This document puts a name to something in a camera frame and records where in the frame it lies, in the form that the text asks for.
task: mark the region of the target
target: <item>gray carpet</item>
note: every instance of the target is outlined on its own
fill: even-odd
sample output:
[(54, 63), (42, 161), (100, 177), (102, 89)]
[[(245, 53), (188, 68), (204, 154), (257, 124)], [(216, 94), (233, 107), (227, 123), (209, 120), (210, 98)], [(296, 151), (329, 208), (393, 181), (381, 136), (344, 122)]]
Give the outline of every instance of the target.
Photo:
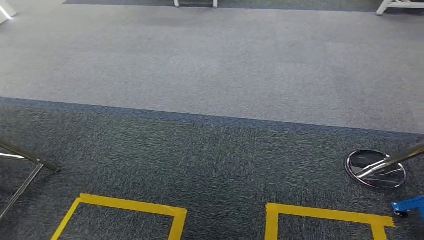
[(424, 133), (420, 16), (15, 1), (2, 97)]
[[(180, 0), (181, 7), (212, 7), (212, 0)], [(315, 11), (375, 12), (382, 0), (218, 0), (220, 8), (292, 9)], [(174, 6), (174, 0), (67, 0), (65, 4)], [(423, 13), (422, 9), (393, 9), (389, 13)]]
[[(230, 117), (0, 98), (0, 136), (62, 168), (44, 170), (0, 223), (8, 240), (50, 239), (80, 193), (182, 207), (182, 239), (264, 239), (265, 204), (392, 216), (390, 202), (423, 195), (423, 158), (405, 184), (379, 191), (344, 170), (355, 150), (391, 154), (423, 136)], [(30, 173), (1, 160), (3, 206)], [(368, 225), (280, 215), (280, 239), (371, 239)], [(166, 239), (171, 218), (80, 205), (61, 240)], [(389, 239), (418, 240), (417, 214)]]

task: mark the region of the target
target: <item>stanchion base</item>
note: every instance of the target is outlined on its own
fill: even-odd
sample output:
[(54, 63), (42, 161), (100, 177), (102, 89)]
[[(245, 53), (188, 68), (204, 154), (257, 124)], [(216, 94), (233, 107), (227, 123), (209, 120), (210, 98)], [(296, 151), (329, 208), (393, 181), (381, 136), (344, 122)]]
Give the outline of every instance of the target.
[(363, 178), (359, 178), (357, 175), (357, 173), (365, 167), (380, 162), (388, 157), (389, 155), (379, 151), (355, 151), (347, 158), (345, 167), (347, 173), (360, 183), (377, 189), (394, 189), (403, 184), (407, 177), (407, 173), (400, 163), (390, 165), (375, 172), (373, 175), (368, 175)]

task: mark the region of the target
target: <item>white table leg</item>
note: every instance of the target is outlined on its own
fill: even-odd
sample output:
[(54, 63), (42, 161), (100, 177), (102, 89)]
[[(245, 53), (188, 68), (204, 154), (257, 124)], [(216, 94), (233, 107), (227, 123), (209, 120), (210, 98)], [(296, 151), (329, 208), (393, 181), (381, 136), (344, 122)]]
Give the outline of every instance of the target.
[(11, 19), (16, 15), (15, 10), (6, 2), (6, 0), (0, 0), (0, 18)]
[(393, 2), (393, 0), (384, 0), (384, 1), (381, 3), (381, 5), (380, 5), (380, 7), (378, 8), (378, 10), (377, 10), (377, 12), (375, 13), (375, 15), (377, 15), (377, 16), (381, 16), (381, 15), (383, 15), (383, 13), (385, 12), (385, 10), (387, 9), (387, 6), (388, 6), (391, 2)]

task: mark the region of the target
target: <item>light gray carpet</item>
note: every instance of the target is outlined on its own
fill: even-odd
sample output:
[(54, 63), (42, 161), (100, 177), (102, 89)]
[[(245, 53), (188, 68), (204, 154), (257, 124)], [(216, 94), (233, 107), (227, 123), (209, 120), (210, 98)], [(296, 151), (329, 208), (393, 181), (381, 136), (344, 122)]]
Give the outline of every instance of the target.
[(3, 97), (424, 132), (420, 16), (16, 1)]

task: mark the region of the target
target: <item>floor marking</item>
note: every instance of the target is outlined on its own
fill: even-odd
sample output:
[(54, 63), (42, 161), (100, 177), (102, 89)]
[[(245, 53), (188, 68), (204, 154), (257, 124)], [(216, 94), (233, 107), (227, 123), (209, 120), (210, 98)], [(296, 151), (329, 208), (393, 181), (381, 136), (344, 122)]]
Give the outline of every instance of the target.
[(265, 240), (278, 239), (279, 214), (288, 214), (301, 217), (331, 219), (371, 225), (375, 240), (386, 240), (384, 227), (394, 227), (393, 218), (366, 213), (337, 211), (313, 207), (284, 205), (277, 203), (266, 204)]
[(181, 235), (183, 234), (184, 223), (186, 222), (187, 209), (185, 208), (81, 193), (79, 197), (73, 202), (56, 232), (51, 237), (51, 240), (59, 239), (63, 230), (65, 229), (65, 226), (71, 219), (80, 203), (172, 216), (173, 221), (169, 231), (168, 240), (180, 240)]

